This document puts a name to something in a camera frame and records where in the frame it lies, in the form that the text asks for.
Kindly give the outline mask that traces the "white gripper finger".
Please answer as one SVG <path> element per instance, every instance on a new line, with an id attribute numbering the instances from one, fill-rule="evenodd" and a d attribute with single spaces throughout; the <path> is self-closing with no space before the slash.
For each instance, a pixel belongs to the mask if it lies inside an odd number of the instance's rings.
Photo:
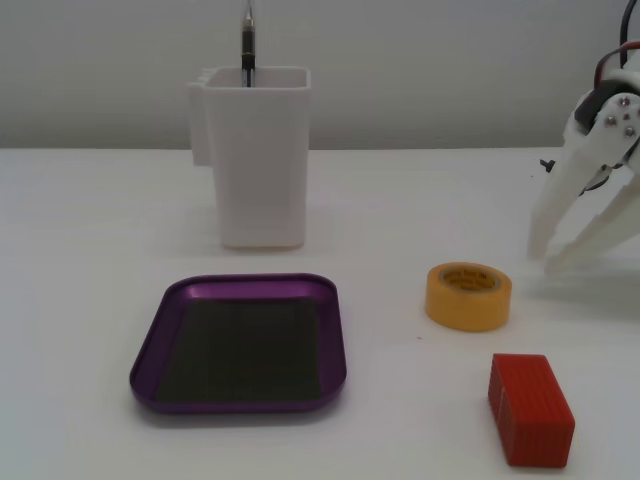
<path id="1" fill-rule="evenodd" d="M 639 175 L 635 174 L 574 241 L 545 262 L 544 272 L 573 269 L 638 235 Z"/>
<path id="2" fill-rule="evenodd" d="M 580 194 L 601 171 L 602 166 L 612 169 L 628 151 L 627 166 L 639 175 L 639 143 L 637 145 L 566 145 L 565 131 L 562 156 L 554 165 L 543 191 L 533 207 L 527 255 L 532 260 L 542 259 L 560 221 Z"/>

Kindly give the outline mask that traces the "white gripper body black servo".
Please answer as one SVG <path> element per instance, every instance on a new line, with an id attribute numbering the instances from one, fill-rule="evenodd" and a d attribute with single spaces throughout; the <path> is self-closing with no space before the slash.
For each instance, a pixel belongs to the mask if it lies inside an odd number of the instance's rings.
<path id="1" fill-rule="evenodd" d="M 639 143 L 639 55 L 609 69 L 612 57 L 606 54 L 596 64 L 591 89 L 567 120 L 566 145 Z"/>

